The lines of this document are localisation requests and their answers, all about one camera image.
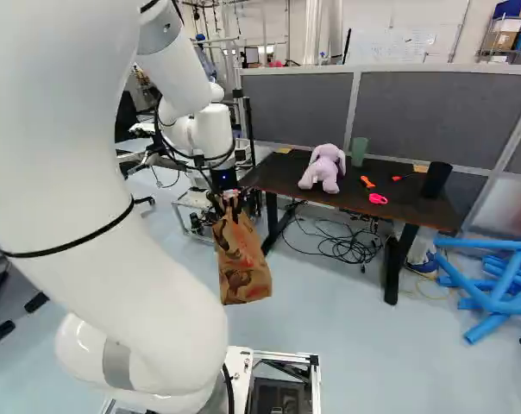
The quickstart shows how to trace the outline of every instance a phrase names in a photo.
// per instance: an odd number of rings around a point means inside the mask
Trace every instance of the table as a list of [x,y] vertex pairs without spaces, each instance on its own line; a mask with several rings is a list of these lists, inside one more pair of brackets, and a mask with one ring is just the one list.
[[[263,252],[267,254],[270,251],[293,216],[293,209],[289,209],[278,220],[278,194],[370,216],[404,221],[405,228],[400,240],[391,238],[386,244],[385,301],[396,304],[399,300],[399,272],[419,227],[454,233],[461,226],[461,218],[446,195],[442,194],[434,200],[419,196],[425,174],[412,173],[411,164],[366,159],[362,168],[355,168],[351,166],[350,158],[347,158],[347,173],[337,180],[340,188],[338,194],[324,192],[321,183],[315,184],[312,190],[301,190],[297,183],[309,165],[310,157],[310,151],[298,149],[293,149],[289,154],[272,153],[240,181],[243,187],[266,193],[268,237],[262,243]],[[391,180],[393,175],[407,174],[411,176],[398,182]],[[388,204],[369,202],[369,192],[360,181],[361,175],[368,176],[376,184],[373,192],[387,197]]]

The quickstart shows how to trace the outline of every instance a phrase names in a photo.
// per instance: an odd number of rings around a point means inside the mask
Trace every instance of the red scissors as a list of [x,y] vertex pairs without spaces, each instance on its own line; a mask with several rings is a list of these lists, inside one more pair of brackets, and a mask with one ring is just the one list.
[[370,203],[374,203],[374,204],[387,204],[388,201],[387,201],[387,198],[381,196],[380,194],[376,193],[376,192],[372,192],[368,199],[370,200]]

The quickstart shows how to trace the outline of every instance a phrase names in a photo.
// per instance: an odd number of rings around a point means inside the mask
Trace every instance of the sticky note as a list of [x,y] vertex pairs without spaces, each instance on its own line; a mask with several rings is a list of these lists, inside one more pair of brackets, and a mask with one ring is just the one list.
[[414,168],[414,172],[415,173],[426,173],[430,169],[430,166],[423,166],[421,164],[414,164],[413,168]]

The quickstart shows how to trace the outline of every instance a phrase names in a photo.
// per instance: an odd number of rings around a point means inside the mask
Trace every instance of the green cup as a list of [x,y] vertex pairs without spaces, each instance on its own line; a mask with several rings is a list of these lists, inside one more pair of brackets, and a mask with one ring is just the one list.
[[356,137],[353,138],[350,145],[350,159],[351,164],[360,168],[362,161],[364,161],[364,155],[366,155],[367,144],[369,143],[368,138]]

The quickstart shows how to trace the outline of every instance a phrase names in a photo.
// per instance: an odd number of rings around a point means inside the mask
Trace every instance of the plush bunny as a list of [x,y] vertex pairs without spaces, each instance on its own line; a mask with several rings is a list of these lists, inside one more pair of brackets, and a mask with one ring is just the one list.
[[337,161],[342,174],[345,175],[345,153],[341,149],[333,144],[323,144],[314,148],[309,166],[298,182],[299,188],[310,190],[317,181],[322,181],[324,191],[337,194]]

